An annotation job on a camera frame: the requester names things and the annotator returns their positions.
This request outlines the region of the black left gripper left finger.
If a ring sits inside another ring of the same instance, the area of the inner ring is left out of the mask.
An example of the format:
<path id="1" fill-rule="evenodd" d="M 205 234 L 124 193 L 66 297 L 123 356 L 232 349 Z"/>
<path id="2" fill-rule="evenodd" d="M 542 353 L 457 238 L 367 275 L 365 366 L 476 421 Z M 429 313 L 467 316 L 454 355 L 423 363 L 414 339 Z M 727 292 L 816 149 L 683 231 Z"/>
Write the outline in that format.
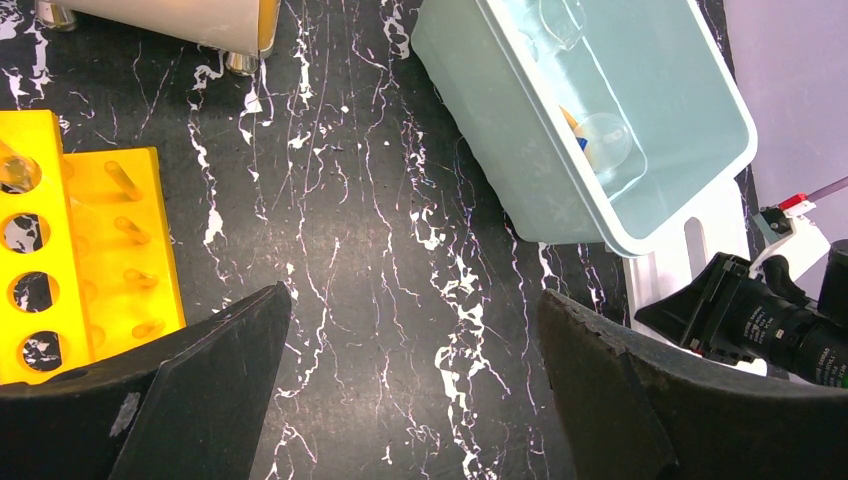
<path id="1" fill-rule="evenodd" d="M 5 479 L 245 479 L 291 321 L 282 283 L 38 385 L 1 390 Z"/>

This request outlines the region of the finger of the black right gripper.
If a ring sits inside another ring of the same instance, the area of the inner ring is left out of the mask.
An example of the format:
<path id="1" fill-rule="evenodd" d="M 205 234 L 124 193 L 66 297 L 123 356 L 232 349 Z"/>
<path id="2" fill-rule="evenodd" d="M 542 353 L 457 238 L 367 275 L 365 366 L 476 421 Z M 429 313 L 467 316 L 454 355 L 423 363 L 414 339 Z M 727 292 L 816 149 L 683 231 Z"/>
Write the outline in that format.
<path id="1" fill-rule="evenodd" d="M 669 297 L 640 308 L 635 319 L 682 348 L 709 348 L 706 325 L 711 309 L 710 274 L 702 272 Z"/>

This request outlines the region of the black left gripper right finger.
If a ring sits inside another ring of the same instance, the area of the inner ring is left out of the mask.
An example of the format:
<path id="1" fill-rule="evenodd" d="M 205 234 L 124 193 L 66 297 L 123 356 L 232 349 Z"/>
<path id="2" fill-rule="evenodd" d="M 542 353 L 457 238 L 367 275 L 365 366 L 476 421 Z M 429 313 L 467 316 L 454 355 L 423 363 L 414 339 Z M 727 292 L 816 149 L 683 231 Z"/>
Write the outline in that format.
<path id="1" fill-rule="evenodd" d="M 579 478 L 846 477 L 845 391 L 703 360 L 550 289 L 536 319 Z"/>

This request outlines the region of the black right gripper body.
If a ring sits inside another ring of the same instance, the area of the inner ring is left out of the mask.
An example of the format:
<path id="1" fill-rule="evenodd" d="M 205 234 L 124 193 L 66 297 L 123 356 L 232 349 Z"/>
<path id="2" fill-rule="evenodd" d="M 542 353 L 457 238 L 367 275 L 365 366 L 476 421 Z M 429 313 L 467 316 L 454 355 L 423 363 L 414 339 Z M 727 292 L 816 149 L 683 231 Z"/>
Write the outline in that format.
<path id="1" fill-rule="evenodd" d="M 709 348 L 689 348 L 719 363 L 762 359 L 801 379 L 827 387 L 847 385 L 847 261 L 827 262 L 820 298 L 811 300 L 788 275 L 782 256 L 752 278 L 749 261 L 718 254 L 710 274 Z"/>

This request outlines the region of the white bin lid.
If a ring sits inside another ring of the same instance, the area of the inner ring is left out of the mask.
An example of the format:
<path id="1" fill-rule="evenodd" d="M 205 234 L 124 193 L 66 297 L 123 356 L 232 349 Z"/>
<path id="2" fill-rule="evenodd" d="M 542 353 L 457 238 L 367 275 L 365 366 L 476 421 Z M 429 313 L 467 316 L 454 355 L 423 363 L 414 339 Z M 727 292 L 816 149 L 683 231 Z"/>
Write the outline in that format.
<path id="1" fill-rule="evenodd" d="M 718 252 L 750 256 L 743 195 L 733 179 L 717 180 L 696 195 L 657 250 L 623 260 L 630 328 L 669 344 L 635 312 L 689 285 Z"/>

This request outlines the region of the yellow test tube rack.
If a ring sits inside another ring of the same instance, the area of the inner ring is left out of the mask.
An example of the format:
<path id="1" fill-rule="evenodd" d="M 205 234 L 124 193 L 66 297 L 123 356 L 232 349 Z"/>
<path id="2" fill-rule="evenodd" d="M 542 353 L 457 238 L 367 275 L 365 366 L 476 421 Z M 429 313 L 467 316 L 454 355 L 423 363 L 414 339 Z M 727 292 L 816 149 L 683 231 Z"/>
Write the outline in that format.
<path id="1" fill-rule="evenodd" d="M 1 245 L 1 381 L 40 384 L 186 325 L 157 150 L 67 153 L 48 110 L 5 110 L 1 143 L 38 186 L 3 193 L 1 223 L 34 216 L 41 246 Z"/>

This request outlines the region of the small clear glass beaker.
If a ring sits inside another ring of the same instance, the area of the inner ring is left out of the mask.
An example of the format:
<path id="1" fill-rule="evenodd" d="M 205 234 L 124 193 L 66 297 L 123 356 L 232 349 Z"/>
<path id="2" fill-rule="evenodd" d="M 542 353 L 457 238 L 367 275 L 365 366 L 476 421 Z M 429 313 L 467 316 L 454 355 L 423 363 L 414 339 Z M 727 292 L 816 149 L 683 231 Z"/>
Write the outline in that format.
<path id="1" fill-rule="evenodd" d="M 580 123 L 575 135 L 588 140 L 586 158 L 595 173 L 619 167 L 630 155 L 633 137 L 625 121 L 612 113 L 595 113 Z"/>

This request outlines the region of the tan rubber tubing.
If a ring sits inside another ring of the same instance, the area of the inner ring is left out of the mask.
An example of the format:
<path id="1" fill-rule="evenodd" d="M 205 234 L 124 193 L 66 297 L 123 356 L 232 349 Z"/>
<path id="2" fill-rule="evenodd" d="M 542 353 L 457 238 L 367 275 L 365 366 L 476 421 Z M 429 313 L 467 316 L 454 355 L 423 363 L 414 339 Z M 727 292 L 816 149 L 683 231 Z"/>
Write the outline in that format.
<path id="1" fill-rule="evenodd" d="M 576 129 L 578 127 L 578 122 L 563 106 L 560 106 L 559 109 L 560 109 L 561 113 L 563 114 L 568 126 L 570 127 L 572 132 L 575 133 Z"/>

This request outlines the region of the clear glass test tube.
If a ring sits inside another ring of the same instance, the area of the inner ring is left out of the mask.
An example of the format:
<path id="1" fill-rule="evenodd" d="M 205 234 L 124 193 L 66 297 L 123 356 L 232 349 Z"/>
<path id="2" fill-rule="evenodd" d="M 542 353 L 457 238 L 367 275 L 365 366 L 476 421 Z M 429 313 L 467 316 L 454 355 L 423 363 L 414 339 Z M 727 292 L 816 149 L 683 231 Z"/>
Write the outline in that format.
<path id="1" fill-rule="evenodd" d="M 31 158 L 1 143 L 1 185 L 12 193 L 27 193 L 40 183 L 39 165 Z"/>

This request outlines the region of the clear plastic funnel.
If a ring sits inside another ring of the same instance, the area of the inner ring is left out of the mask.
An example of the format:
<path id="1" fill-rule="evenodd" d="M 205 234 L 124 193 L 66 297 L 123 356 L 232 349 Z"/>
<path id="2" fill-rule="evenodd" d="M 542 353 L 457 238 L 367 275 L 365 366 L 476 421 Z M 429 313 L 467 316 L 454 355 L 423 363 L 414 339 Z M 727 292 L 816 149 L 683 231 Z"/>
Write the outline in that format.
<path id="1" fill-rule="evenodd" d="M 578 0 L 539 0 L 530 8 L 534 37 L 546 52 L 571 51 L 584 37 L 586 13 Z"/>

